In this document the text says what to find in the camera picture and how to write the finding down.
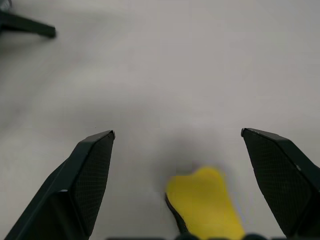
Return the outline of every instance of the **yellow object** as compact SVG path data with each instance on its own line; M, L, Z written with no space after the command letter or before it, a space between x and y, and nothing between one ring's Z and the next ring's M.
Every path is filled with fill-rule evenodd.
M239 240L245 235L225 180L215 168L203 167L191 175L173 177L166 196L188 231L202 240Z

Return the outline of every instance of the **yellow sponge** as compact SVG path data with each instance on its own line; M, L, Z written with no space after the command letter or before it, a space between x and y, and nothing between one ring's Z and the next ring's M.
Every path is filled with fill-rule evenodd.
M175 176L166 187L166 202L184 230L202 240L245 235L220 172L203 167L191 175Z

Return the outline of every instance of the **black stand leg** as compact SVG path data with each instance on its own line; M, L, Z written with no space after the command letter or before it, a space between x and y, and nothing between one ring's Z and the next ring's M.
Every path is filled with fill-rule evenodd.
M28 32L54 38L56 28L40 22L36 22L15 14L0 10L0 28L8 28L13 31Z

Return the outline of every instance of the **white background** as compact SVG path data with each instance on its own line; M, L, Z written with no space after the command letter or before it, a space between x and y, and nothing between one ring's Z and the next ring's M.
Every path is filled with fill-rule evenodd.
M58 37L0 36L0 238L77 142L111 129L92 240L173 239L166 182L202 165L225 172L247 232L282 235L240 132L280 134L320 164L320 1L13 4Z

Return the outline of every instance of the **black tripod leg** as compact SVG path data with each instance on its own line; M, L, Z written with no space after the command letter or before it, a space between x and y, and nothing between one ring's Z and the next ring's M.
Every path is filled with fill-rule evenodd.
M40 22L36 22L15 14L0 11L0 23L2 27L9 30L28 32L54 38L56 36L56 28Z

